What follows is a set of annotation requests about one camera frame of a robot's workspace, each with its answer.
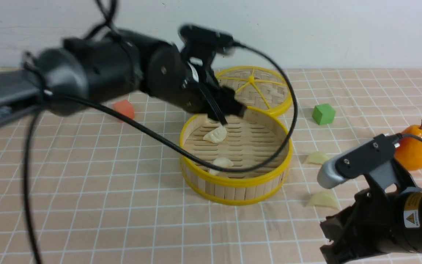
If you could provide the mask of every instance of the white wall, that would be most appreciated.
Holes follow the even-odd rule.
[[[120,0],[117,25],[177,43],[179,25],[231,32],[283,67],[422,67],[419,0]],[[0,0],[0,66],[100,20],[93,0]],[[247,52],[215,67],[266,63]]]

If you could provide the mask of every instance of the green cube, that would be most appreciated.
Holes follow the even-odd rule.
[[[314,107],[312,118],[318,125],[327,125],[333,122],[335,114],[336,111],[330,104],[319,104]]]

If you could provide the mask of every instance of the bamboo steamer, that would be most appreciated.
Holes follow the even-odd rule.
[[[206,115],[194,115],[184,125],[180,147],[195,156],[212,162],[217,157],[233,161],[233,168],[245,168],[270,157],[281,145],[288,129],[269,112],[249,106],[243,118],[227,118],[227,137],[213,144],[203,136],[219,126]],[[211,175],[208,168],[181,157],[186,183],[198,194],[213,202],[227,205],[254,204],[277,192],[289,173],[293,145],[289,144],[268,165],[249,173]]]

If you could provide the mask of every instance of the yellow rim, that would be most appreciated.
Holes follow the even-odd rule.
[[[255,199],[240,199],[240,200],[223,199],[223,198],[219,198],[219,197],[214,197],[214,196],[209,195],[209,194],[203,192],[202,190],[198,189],[186,177],[185,172],[183,171],[183,167],[182,166],[180,166],[180,167],[181,167],[181,170],[182,170],[183,179],[185,179],[186,184],[188,184],[188,186],[190,186],[190,188],[192,188],[195,192],[197,192],[199,195],[201,195],[202,197],[204,197],[205,199],[208,199],[210,201],[217,202],[218,204],[220,203],[220,204],[231,205],[231,206],[242,206],[242,205],[256,204],[257,202],[264,201],[265,199],[268,199],[269,197],[276,194],[276,192],[278,192],[281,189],[283,184],[286,182],[286,179],[288,178],[288,176],[284,177],[283,180],[281,181],[281,183],[278,186],[276,186],[276,188],[274,188],[271,192],[269,192],[268,194],[262,195],[260,197],[257,197]]]
[[[230,67],[229,69],[225,69],[223,71],[218,72],[216,74],[216,78],[219,79],[219,78],[221,78],[222,75],[224,75],[224,74],[226,74],[228,72],[231,72],[233,70],[243,70],[243,69],[252,69],[251,77],[253,77],[253,73],[255,72],[255,70],[261,70],[262,72],[271,73],[271,74],[275,75],[276,77],[278,77],[281,80],[281,83],[272,82],[272,81],[266,81],[266,80],[250,81],[250,80],[245,80],[245,79],[240,79],[240,78],[232,78],[232,77],[229,77],[229,78],[223,77],[223,79],[247,81],[247,83],[244,84],[244,86],[248,86],[248,84],[252,84],[253,88],[255,88],[257,90],[257,92],[260,93],[260,95],[261,95],[261,92],[260,92],[260,90],[255,85],[255,83],[257,83],[257,82],[258,83],[261,83],[261,82],[275,83],[275,84],[286,85],[288,87],[288,84],[286,83],[286,81],[284,80],[284,78],[281,76],[281,74],[279,72],[276,72],[274,70],[265,69],[264,67],[256,67],[256,66]],[[236,94],[238,92],[240,92],[242,90],[242,88],[243,87],[239,88],[236,91]],[[281,103],[277,107],[270,108],[268,102],[266,102],[266,100],[263,97],[263,95],[262,95],[262,100],[266,104],[266,106],[268,107],[268,110],[263,110],[263,111],[265,111],[266,113],[268,113],[269,115],[272,115],[272,116],[280,116],[280,115],[284,114],[289,109],[289,107],[292,104],[292,98],[291,98],[290,93],[289,93],[289,88],[288,88],[288,95],[287,95],[286,99],[284,100],[283,103]]]
[[[256,112],[263,113],[265,115],[268,115],[271,119],[277,122],[277,124],[284,129],[284,132],[288,134],[288,129],[281,123],[276,117],[269,115],[264,110],[258,109],[256,107],[248,106],[248,110],[253,110]],[[184,140],[183,135],[185,133],[186,128],[190,125],[190,123],[197,118],[199,115],[192,116],[183,126],[182,131],[180,133],[180,147],[183,148],[184,146]],[[196,174],[201,179],[204,179],[206,182],[210,182],[213,184],[223,185],[226,187],[237,187],[237,188],[246,188],[246,187],[252,187],[256,186],[262,183],[269,182],[270,180],[274,179],[275,177],[279,176],[283,171],[289,166],[289,163],[291,161],[291,158],[293,156],[293,142],[292,139],[289,139],[289,150],[288,155],[283,160],[283,162],[276,167],[276,169],[272,170],[271,172],[268,172],[267,174],[263,174],[261,176],[251,178],[251,179],[228,179],[224,177],[218,177],[215,175],[209,174],[209,172],[206,172],[202,169],[200,169],[198,166],[196,166],[190,159],[181,157],[181,160],[185,163],[186,167],[188,167],[194,174]]]

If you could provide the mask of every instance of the dumpling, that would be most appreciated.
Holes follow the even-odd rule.
[[[228,159],[226,157],[218,157],[212,163],[216,166],[223,167],[223,168],[232,167],[234,165],[234,162],[232,162],[230,159]],[[218,173],[220,173],[220,171],[215,170],[215,169],[210,169],[209,173],[211,175],[218,175]]]
[[[304,161],[304,164],[324,164],[329,159],[330,156],[328,156],[326,153],[316,151],[307,156],[307,159]]]
[[[306,206],[329,207],[339,210],[338,201],[331,192],[317,192],[310,197]]]
[[[222,142],[227,136],[227,130],[223,126],[219,126],[215,128],[213,131],[208,132],[204,137],[203,140],[212,143],[219,143]]]

